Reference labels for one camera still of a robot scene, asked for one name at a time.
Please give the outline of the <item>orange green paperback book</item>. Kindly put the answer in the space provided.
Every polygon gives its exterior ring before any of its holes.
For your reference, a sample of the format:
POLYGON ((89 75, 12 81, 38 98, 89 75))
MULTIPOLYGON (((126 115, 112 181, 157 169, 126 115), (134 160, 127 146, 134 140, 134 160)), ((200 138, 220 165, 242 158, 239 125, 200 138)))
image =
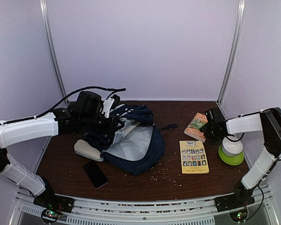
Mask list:
POLYGON ((198 141, 205 142, 204 134, 200 131, 200 129, 207 123, 207 117, 204 114, 196 113, 191 122, 184 130, 184 134, 195 138, 198 141))

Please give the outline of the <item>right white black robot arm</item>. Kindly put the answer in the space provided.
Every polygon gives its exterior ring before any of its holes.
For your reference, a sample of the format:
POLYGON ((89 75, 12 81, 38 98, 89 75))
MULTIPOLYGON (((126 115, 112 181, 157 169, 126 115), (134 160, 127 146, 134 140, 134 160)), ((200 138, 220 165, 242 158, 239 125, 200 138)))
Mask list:
POLYGON ((250 114, 242 114, 226 119, 221 110, 211 108, 205 111, 207 123, 200 128, 206 140, 214 145, 227 140, 229 143, 243 142, 244 150, 255 153, 255 162, 249 171, 238 181, 234 193, 219 198, 235 207, 253 201, 254 189, 276 166, 281 157, 281 108, 273 107, 250 114))

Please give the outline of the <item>navy blue student backpack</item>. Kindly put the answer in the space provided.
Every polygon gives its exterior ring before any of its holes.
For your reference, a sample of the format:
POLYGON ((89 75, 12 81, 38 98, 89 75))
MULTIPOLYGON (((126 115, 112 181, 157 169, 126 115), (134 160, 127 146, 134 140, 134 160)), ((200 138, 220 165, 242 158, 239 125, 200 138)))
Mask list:
POLYGON ((112 165, 138 175, 164 155, 165 141, 146 105, 121 104, 110 112, 105 131, 88 130, 83 139, 112 165))

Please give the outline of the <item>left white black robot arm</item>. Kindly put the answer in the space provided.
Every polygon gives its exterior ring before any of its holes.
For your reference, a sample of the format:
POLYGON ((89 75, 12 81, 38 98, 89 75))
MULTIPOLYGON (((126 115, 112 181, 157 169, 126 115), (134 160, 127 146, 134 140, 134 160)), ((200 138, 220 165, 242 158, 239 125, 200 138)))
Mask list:
POLYGON ((52 109, 40 115, 9 121, 0 121, 0 175, 18 186, 26 188, 31 195, 47 208, 58 204, 49 182, 19 164, 8 152, 7 147, 16 143, 71 133, 107 132, 111 134, 122 123, 111 110, 120 102, 120 97, 112 92, 105 100, 91 92, 80 92, 76 102, 66 108, 52 109))

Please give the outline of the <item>yellow paperback booklet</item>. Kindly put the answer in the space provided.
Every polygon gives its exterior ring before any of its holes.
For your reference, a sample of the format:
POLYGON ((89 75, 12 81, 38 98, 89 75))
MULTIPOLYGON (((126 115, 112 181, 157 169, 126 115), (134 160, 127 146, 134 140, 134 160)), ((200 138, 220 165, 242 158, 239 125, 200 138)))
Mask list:
POLYGON ((179 141, 182 174, 207 174, 209 166, 202 141, 179 141))

